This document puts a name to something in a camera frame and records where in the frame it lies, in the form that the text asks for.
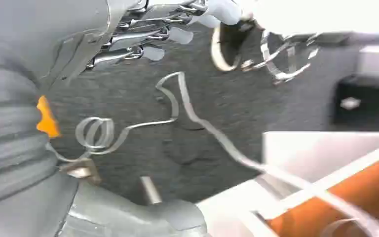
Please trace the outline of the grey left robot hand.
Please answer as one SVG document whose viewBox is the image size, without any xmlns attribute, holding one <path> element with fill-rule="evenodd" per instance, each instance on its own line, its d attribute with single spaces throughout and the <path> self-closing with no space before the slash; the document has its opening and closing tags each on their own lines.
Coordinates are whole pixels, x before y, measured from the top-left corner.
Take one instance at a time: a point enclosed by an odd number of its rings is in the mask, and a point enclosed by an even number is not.
<svg viewBox="0 0 379 237">
<path fill-rule="evenodd" d="M 80 74 L 136 0 L 0 0 L 0 237 L 205 237 L 202 212 L 139 206 L 57 168 L 38 99 Z"/>
</svg>

